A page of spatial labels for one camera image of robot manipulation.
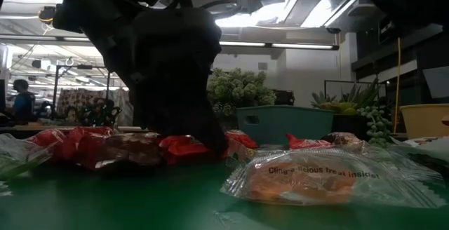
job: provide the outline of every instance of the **ceiling light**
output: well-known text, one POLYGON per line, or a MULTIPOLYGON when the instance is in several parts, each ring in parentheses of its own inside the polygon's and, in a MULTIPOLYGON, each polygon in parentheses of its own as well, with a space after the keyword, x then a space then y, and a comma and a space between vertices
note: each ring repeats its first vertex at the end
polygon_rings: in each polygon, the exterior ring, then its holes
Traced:
POLYGON ((221 46, 243 46, 243 47, 264 47, 265 43, 245 42, 245 41, 221 41, 221 46))
POLYGON ((0 34, 0 39, 6 40, 27 40, 27 41, 56 41, 54 36, 28 36, 15 34, 0 34))
MULTIPOLYGON (((54 85, 34 85, 34 84, 29 85, 29 87, 30 88, 48 88, 48 89, 55 88, 54 85)), ((81 85, 79 85, 79 86, 58 85, 58 88, 59 89, 95 89, 95 90, 106 90, 107 89, 107 87, 104 87, 104 86, 81 86, 81 85)), ((118 90, 118 89, 129 90, 128 87, 117 87, 117 86, 109 87, 109 90, 118 90)))
POLYGON ((334 21, 336 21, 336 19, 338 19, 340 16, 342 16, 342 14, 348 10, 349 7, 352 6, 352 4, 354 4, 357 0, 350 0, 348 3, 346 3, 346 5, 344 5, 338 12, 336 12, 336 14, 334 14, 334 16, 329 19, 325 24, 324 27, 329 27, 332 23, 334 23, 334 21))
POLYGON ((64 37, 65 41, 89 41, 86 37, 64 37))
POLYGON ((272 48, 295 48, 295 49, 316 49, 316 50, 335 50, 337 46, 316 45, 316 44, 298 44, 298 43, 273 43, 272 48))
POLYGON ((78 76, 78 73, 71 71, 70 69, 67 70, 68 74, 74 75, 74 76, 78 76))
POLYGON ((76 80, 76 81, 83 82, 83 83, 89 83, 89 82, 91 82, 90 79, 88 79, 88 78, 86 78, 86 77, 84 77, 84 76, 78 76, 78 77, 75 78, 75 80, 76 80))

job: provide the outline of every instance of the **plastic bin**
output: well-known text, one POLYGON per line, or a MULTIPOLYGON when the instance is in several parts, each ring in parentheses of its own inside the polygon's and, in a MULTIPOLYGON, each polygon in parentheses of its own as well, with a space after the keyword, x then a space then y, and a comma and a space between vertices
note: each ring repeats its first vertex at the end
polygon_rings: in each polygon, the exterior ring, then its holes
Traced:
POLYGON ((320 139, 332 130, 333 112, 291 106, 237 109, 239 129, 261 144, 287 144, 286 134, 320 139))
POLYGON ((441 120, 449 115, 449 104, 416 104, 401 107, 408 139, 449 135, 441 120))

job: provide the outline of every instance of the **person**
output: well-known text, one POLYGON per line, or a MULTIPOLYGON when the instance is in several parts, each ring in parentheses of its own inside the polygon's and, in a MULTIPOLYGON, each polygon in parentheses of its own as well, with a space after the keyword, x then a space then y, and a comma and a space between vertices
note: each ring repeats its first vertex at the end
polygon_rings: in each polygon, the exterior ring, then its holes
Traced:
POLYGON ((13 105, 13 114, 18 121, 34 120, 34 101, 35 96, 28 91, 28 82, 23 79, 17 79, 13 84, 14 90, 19 94, 15 97, 13 105))

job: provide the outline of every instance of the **candy wrapper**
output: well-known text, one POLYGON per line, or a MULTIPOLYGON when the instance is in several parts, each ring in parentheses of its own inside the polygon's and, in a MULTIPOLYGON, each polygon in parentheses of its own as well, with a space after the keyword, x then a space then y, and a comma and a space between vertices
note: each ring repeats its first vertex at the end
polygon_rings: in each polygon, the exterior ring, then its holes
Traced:
POLYGON ((420 182, 425 176, 442 184, 438 173, 417 165, 404 172, 403 162, 392 165, 392 161, 396 163, 382 154, 367 158, 336 148, 265 152, 265 156, 240 165, 221 191, 237 198, 286 205, 445 205, 420 182))
POLYGON ((59 159, 61 158, 61 156, 58 154, 61 152, 61 148, 66 139, 67 136, 61 130, 48 129, 41 131, 37 135, 32 136, 26 140, 28 142, 35 143, 36 145, 43 148, 48 148, 49 146, 53 145, 53 147, 51 148, 51 153, 53 153, 52 158, 59 159))
POLYGON ((226 132, 226 136, 228 139, 239 142, 249 149, 257 149, 257 143, 240 130, 229 130, 226 132))
POLYGON ((159 146, 168 165, 177 163, 204 163, 220 159, 215 152, 192 136, 168 136, 161 141, 159 146))
POLYGON ((342 132, 330 133, 321 139, 334 145, 358 144, 361 142, 361 140, 354 134, 342 132))
POLYGON ((0 180, 9 180, 47 161, 52 147, 44 149, 12 135, 0 135, 0 180))
POLYGON ((83 136, 92 134, 106 137, 112 135, 113 130, 109 127, 99 127, 99 128, 76 127, 73 130, 69 131, 61 147, 55 148, 55 155, 62 160, 66 161, 72 160, 83 136))
POLYGON ((329 147, 332 145, 330 142, 325 140, 305 140, 305 139, 297 139, 295 136, 291 134, 287 134, 288 139, 288 147, 290 149, 309 149, 316 147, 329 147))
POLYGON ((104 136, 85 134, 78 145, 76 161, 83 167, 96 170, 118 161, 127 161, 140 166, 155 166, 161 163, 159 134, 128 133, 104 136))

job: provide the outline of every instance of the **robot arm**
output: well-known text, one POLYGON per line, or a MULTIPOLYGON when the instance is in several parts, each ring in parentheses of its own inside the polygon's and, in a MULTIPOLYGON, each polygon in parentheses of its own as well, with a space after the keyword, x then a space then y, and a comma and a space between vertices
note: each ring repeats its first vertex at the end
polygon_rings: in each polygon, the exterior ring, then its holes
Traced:
POLYGON ((53 26, 83 32, 92 41, 106 68, 129 87, 142 127, 192 135, 221 154, 227 141, 206 93, 221 51, 216 17, 193 8, 192 0, 175 0, 165 10, 138 1, 158 0, 64 0, 53 26))

